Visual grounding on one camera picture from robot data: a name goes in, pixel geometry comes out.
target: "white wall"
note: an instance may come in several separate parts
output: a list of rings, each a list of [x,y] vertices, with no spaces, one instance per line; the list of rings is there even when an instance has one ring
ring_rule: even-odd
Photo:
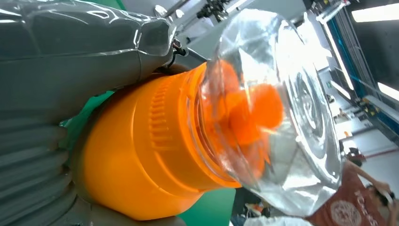
[[[396,144],[377,129],[346,139],[344,145],[345,143],[354,143],[366,157],[398,148]]]
[[[363,163],[362,169],[376,180],[390,184],[391,190],[399,196],[399,151],[369,158]]]

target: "ceiling light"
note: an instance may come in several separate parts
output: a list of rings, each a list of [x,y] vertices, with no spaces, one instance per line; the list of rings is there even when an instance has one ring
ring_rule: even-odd
[[[348,71],[346,70],[345,65],[343,64],[341,55],[339,55],[338,48],[335,45],[335,41],[334,41],[333,35],[331,34],[330,29],[328,28],[327,24],[324,24],[324,30],[326,31],[327,37],[330,40],[331,46],[333,48],[333,51],[335,52],[336,58],[337,58],[338,63],[340,65],[340,67],[341,67],[341,71],[342,71],[342,73],[343,73],[343,75],[345,77],[345,80],[348,83],[349,88],[353,90],[353,85],[352,85],[351,79],[349,78]]]
[[[340,93],[342,93],[346,98],[349,100],[351,99],[350,94],[348,91],[344,90],[342,87],[340,87],[338,84],[336,84],[334,81],[330,81],[331,85],[334,86]]]
[[[378,82],[377,84],[381,92],[399,101],[399,91],[397,91],[396,89],[392,89],[391,87],[384,85],[380,82]]]
[[[352,11],[356,22],[399,20],[399,3]]]

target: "orange object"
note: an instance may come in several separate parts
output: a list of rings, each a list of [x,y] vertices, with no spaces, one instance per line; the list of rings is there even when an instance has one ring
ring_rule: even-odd
[[[206,191],[240,187],[220,167],[217,155],[223,148],[215,151],[208,146],[209,136],[217,137],[214,125],[232,131],[254,174],[262,174],[268,144],[254,148],[250,143],[260,136],[254,126],[272,129],[282,120],[277,92],[267,85],[250,91],[256,105],[276,105],[279,113],[247,112],[245,93],[236,90],[238,78],[229,80],[230,86],[224,89],[228,96],[218,100],[215,115],[198,97],[206,68],[203,64],[189,72],[160,77],[111,97],[79,160],[81,183],[90,199],[133,219],[149,220],[184,212]],[[227,63],[222,62],[222,70],[235,74]]]

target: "transparent plastic bag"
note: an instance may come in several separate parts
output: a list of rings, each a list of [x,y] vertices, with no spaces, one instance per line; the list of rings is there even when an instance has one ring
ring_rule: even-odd
[[[175,33],[166,19],[80,0],[0,2],[0,60],[140,51],[165,56]]]
[[[331,112],[296,29],[245,9],[227,25],[199,97],[214,160],[292,216],[314,213],[340,184]]]

